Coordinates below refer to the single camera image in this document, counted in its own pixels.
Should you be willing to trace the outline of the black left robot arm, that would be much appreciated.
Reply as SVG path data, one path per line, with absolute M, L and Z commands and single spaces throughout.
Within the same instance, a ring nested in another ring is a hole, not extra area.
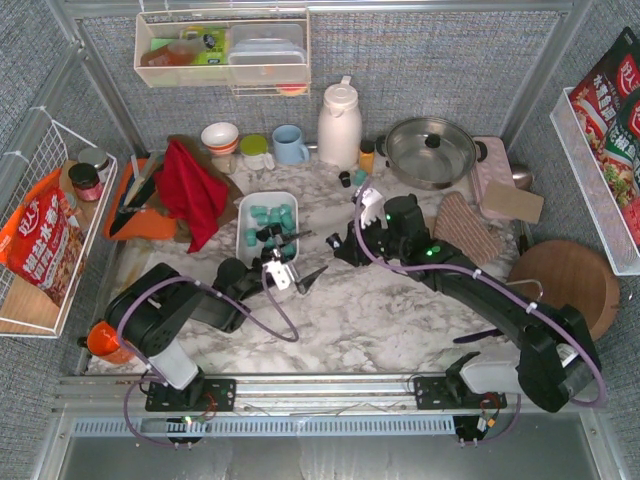
M 296 343 L 299 331 L 271 289 L 285 290 L 293 285 L 306 294 L 325 271 L 321 267 L 302 277 L 286 258 L 267 262 L 255 259 L 251 267 L 237 258 L 227 258 L 219 265 L 214 282 L 205 285 L 159 263 L 109 303 L 105 321 L 116 331 L 116 339 L 127 345 L 127 351 L 150 365 L 171 387 L 183 390 L 197 377 L 196 364 L 177 344 L 177 336 L 187 322 L 231 334 L 250 320 L 272 337 Z M 247 299 L 262 293 L 289 328 L 288 334 L 270 328 L 246 306 Z

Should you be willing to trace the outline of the pink striped cloth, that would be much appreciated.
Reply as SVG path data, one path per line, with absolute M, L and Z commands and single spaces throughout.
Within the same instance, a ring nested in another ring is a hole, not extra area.
M 503 249 L 500 238 L 489 231 L 459 192 L 446 195 L 440 203 L 434 236 L 479 266 L 496 259 Z

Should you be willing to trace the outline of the green capsule number three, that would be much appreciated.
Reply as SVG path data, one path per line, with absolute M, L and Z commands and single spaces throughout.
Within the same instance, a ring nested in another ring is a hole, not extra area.
M 282 217 L 280 219 L 281 226 L 284 230 L 291 232 L 295 229 L 295 222 L 289 216 Z

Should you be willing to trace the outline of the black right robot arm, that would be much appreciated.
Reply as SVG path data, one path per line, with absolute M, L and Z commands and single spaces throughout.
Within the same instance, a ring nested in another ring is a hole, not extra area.
M 527 300 L 452 244 L 432 238 L 414 195 L 372 202 L 375 192 L 369 188 L 355 197 L 345 238 L 327 238 L 336 258 L 354 267 L 375 263 L 404 273 L 489 321 L 518 348 L 519 387 L 543 410 L 555 413 L 569 402 L 605 404 L 601 363 L 576 308 Z

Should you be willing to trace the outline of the white storage basket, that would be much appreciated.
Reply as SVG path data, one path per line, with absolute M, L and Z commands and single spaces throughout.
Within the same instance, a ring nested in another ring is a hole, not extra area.
M 269 208 L 269 211 L 274 208 L 279 208 L 281 204 L 289 204 L 292 207 L 293 221 L 295 222 L 295 229 L 288 232 L 282 228 L 283 234 L 294 234 L 298 232 L 299 220 L 298 220 L 298 201 L 293 194 L 285 191 L 261 191 L 251 193 L 245 196 L 238 207 L 238 224 L 236 231 L 236 257 L 243 261 L 245 264 L 250 265 L 254 258 L 260 256 L 262 249 L 265 246 L 270 246 L 273 240 L 268 240 L 266 243 L 260 242 L 255 247 L 248 247 L 246 245 L 244 234 L 248 229 L 261 230 L 267 224 L 259 225 L 255 219 L 250 215 L 250 207 L 252 205 L 263 205 Z

